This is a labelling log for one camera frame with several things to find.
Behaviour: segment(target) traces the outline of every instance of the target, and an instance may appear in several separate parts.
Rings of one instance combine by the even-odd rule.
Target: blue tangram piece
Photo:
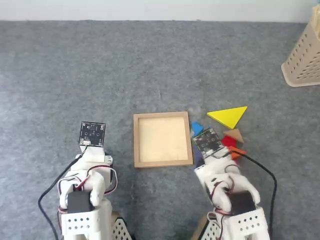
[[[204,127],[196,121],[191,123],[191,128],[193,130],[193,136],[198,136],[204,130]]]

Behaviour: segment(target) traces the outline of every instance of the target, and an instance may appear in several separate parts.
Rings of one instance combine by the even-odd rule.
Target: beige plastic basket
[[[291,87],[320,84],[320,40],[311,21],[281,69]]]

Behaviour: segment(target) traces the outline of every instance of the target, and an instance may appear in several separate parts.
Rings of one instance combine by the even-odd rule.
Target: red wire
[[[109,168],[109,169],[112,169],[112,167],[107,166],[107,165],[96,165],[96,166],[90,167],[90,168],[88,169],[88,171],[86,172],[86,179],[83,180],[78,186],[76,186],[75,189],[79,190],[79,189],[86,183],[86,181],[88,180],[89,172],[90,172],[92,169],[97,169],[97,168]]]

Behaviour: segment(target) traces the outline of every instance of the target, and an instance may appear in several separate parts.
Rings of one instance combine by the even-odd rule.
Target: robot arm
[[[104,123],[82,122],[82,157],[57,187],[64,240],[112,240],[112,205],[104,196],[118,184],[113,159],[103,149]]]
[[[215,141],[204,144],[206,135]],[[213,129],[197,137],[204,162],[194,172],[213,204],[207,214],[208,225],[200,239],[214,240],[270,240],[264,211],[258,206],[260,194],[249,180],[241,175],[239,166],[231,159],[226,147]]]

